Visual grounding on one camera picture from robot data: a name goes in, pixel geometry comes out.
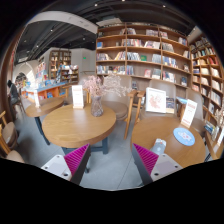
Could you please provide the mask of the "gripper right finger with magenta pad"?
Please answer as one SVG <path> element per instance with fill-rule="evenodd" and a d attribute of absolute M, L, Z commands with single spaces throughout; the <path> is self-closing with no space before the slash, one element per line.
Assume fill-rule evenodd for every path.
<path fill-rule="evenodd" d="M 132 144 L 132 155 L 143 185 L 182 169 L 182 166 L 167 154 L 158 155 L 137 144 Z"/>

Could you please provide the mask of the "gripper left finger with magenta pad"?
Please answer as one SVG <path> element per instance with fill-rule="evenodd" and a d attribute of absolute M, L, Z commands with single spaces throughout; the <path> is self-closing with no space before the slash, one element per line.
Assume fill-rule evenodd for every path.
<path fill-rule="evenodd" d="M 90 155 L 90 145 L 86 144 L 65 156 L 55 155 L 42 166 L 42 169 L 79 185 Z"/>

